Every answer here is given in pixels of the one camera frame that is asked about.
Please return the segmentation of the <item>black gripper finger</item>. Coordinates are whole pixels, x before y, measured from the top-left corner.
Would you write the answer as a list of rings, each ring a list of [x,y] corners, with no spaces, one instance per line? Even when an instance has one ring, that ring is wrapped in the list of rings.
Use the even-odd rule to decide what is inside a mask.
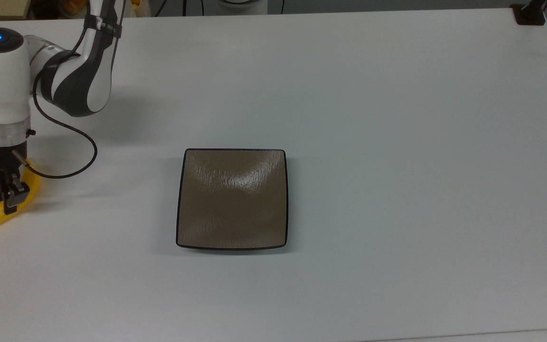
[[[7,173],[0,172],[0,203],[3,205],[3,212],[6,216],[12,214],[12,209],[7,204],[9,198],[9,178]]]
[[[11,174],[11,178],[8,188],[7,195],[7,207],[13,208],[17,207],[19,204],[24,203],[26,198],[29,195],[30,188],[26,182],[21,181],[19,175]]]

